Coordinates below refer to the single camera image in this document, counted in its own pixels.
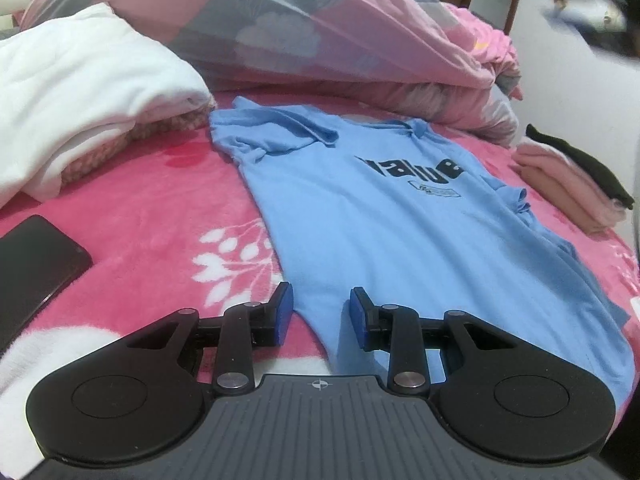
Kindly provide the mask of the folded pink garment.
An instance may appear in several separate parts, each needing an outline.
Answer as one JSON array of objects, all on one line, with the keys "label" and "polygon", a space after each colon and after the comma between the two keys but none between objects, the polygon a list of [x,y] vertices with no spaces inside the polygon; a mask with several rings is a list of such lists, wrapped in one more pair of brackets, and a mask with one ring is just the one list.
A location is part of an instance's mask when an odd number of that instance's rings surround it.
[{"label": "folded pink garment", "polygon": [[542,170],[557,180],[592,218],[607,228],[614,228],[626,219],[627,209],[618,200],[608,198],[584,170],[556,148],[523,139],[511,155],[516,170],[521,166]]}]

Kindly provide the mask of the light blue t-shirt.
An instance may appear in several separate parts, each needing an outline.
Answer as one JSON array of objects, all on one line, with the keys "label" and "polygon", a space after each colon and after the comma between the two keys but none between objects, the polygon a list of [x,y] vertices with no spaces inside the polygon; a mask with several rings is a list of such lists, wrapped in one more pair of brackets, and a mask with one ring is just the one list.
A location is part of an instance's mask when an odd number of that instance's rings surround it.
[{"label": "light blue t-shirt", "polygon": [[334,373],[388,367],[383,353],[358,347],[347,303],[361,287],[376,304],[424,318],[469,312],[588,370],[617,404],[631,395],[627,312],[575,247],[535,217],[524,188],[494,177],[427,122],[353,122],[244,98],[209,122]]}]

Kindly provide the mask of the white folded cloth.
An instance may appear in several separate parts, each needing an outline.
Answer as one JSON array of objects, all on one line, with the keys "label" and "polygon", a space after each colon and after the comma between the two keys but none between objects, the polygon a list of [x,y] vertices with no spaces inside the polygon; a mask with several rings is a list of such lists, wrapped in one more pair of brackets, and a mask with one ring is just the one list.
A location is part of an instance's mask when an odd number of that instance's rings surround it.
[{"label": "white folded cloth", "polygon": [[1,201],[57,196],[72,162],[213,102],[189,63],[105,3],[23,30],[1,43]]}]

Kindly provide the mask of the folded beige garment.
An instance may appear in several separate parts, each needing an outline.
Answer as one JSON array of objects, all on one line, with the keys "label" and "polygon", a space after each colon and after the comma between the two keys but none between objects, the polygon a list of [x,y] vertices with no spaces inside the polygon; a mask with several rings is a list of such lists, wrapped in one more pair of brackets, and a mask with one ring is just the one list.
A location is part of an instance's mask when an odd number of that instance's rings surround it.
[{"label": "folded beige garment", "polygon": [[542,170],[535,167],[521,166],[518,168],[518,174],[525,183],[547,202],[555,206],[556,209],[559,209],[568,220],[573,222],[585,234],[596,235],[606,230],[604,224],[592,218],[557,180],[547,176]]}]

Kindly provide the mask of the black smartphone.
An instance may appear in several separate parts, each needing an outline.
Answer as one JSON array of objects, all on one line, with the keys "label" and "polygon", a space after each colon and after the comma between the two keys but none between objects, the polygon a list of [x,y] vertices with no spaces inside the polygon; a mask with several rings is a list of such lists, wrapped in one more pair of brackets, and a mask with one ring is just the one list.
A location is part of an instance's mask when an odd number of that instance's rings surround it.
[{"label": "black smartphone", "polygon": [[34,214],[1,237],[1,350],[93,265],[90,254]]}]

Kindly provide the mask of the pink grey patterned duvet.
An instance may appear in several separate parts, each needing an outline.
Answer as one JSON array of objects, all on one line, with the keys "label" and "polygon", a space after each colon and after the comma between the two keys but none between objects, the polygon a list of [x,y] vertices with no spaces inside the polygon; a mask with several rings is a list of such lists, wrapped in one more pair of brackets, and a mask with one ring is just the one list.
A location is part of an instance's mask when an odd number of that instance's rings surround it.
[{"label": "pink grey patterned duvet", "polygon": [[440,0],[30,0],[23,28],[105,3],[210,90],[344,96],[506,145],[521,71],[511,39]]}]

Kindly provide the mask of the folded black garment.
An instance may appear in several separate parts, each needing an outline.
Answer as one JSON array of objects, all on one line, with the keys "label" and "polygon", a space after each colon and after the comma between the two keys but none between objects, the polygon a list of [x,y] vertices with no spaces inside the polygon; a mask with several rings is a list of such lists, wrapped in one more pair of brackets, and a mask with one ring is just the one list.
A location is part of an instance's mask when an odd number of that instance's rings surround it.
[{"label": "folded black garment", "polygon": [[634,198],[627,192],[612,170],[588,153],[575,148],[563,139],[538,131],[532,124],[525,129],[525,136],[535,142],[556,148],[566,155],[594,181],[608,198],[618,200],[626,209],[634,209]]}]

